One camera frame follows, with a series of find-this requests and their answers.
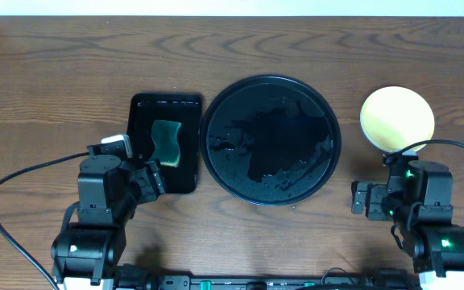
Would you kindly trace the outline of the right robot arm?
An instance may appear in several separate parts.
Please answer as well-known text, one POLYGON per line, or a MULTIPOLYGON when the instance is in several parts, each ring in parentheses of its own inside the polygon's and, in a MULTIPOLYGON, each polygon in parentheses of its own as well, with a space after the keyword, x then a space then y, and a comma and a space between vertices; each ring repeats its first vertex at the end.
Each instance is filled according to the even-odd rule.
POLYGON ((422 289, 464 289, 464 226, 452 223, 453 177, 415 155, 386 157, 385 184, 356 180, 351 212, 392 222, 397 246, 412 258, 422 289))

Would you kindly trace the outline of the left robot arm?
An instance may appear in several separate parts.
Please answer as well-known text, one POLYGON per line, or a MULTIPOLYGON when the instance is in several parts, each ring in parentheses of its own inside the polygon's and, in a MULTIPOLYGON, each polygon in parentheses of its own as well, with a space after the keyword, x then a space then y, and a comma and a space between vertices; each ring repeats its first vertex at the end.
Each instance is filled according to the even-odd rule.
POLYGON ((61 287, 74 279, 102 286, 115 279, 126 224, 138 205, 165 193, 164 178, 157 159, 138 168, 115 155, 91 155, 80 164, 77 184, 79 202, 66 211, 52 244, 52 275, 61 287), (68 221, 70 212, 77 222, 68 221))

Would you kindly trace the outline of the yellow plate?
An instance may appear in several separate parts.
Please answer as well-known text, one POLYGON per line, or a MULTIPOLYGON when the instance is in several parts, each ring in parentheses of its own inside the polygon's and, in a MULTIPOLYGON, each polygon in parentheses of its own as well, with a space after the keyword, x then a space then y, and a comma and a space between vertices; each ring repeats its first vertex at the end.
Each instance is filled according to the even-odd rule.
POLYGON ((428 102, 400 86, 371 93, 362 104, 360 124, 367 139, 385 152, 430 140, 435 131, 435 117, 428 102))

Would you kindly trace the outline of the green yellow sponge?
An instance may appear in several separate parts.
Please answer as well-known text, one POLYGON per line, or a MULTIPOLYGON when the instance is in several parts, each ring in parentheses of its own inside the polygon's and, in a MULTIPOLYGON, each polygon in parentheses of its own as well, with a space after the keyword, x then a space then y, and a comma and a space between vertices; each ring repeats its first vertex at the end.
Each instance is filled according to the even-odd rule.
POLYGON ((151 160, 158 160, 161 165, 176 168, 180 163, 180 145, 178 133, 180 122, 155 120, 151 127, 151 139, 154 151, 151 160))

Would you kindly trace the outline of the light green plate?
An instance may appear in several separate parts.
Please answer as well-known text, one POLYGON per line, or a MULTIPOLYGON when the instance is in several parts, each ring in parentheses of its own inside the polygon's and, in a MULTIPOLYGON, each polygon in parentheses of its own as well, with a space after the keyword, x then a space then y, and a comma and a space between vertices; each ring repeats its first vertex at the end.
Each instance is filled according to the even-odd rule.
POLYGON ((398 151, 416 141, 412 125, 403 114, 384 110, 363 110, 360 121, 364 135, 382 151, 398 151))

